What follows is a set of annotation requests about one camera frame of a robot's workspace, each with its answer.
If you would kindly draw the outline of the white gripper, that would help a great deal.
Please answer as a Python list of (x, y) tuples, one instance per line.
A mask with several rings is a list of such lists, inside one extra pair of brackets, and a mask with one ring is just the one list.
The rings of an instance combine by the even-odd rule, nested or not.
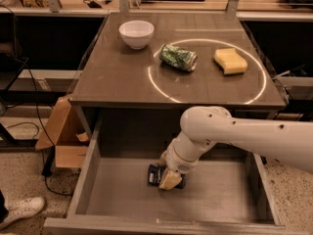
[(157, 164), (167, 166), (158, 187), (171, 190), (182, 181), (181, 174), (187, 174), (198, 163), (200, 157), (216, 145), (215, 141), (195, 141), (184, 132), (174, 138), (161, 154)]

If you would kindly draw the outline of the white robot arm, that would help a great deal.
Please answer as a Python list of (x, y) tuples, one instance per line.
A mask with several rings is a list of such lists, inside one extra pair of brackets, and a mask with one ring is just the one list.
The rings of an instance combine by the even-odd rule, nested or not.
[(162, 190), (176, 187), (218, 143), (313, 172), (312, 122), (236, 118), (222, 107), (192, 107), (181, 116), (180, 128), (159, 159)]

